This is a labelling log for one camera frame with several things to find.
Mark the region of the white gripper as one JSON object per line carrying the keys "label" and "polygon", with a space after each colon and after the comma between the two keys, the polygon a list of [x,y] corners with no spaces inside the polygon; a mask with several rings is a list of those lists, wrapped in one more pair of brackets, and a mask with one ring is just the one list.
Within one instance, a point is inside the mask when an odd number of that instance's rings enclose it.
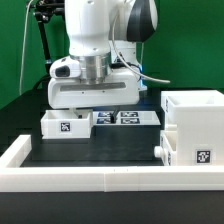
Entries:
{"label": "white gripper", "polygon": [[[127,70],[114,70],[98,84],[52,78],[48,85],[48,102],[54,109],[131,105],[138,101],[138,78]],[[78,119],[83,118],[80,110],[73,112]],[[116,122],[118,113],[119,107],[115,107],[110,115],[111,122]]]}

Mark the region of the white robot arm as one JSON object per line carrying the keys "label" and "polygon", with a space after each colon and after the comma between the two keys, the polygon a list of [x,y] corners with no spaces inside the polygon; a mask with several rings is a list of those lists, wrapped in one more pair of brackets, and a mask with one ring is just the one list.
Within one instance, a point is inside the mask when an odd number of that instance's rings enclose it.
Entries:
{"label": "white robot arm", "polygon": [[144,42],[158,22],[154,0],[65,0],[69,55],[50,67],[54,109],[130,105],[143,75],[126,61],[112,64],[115,42]]}

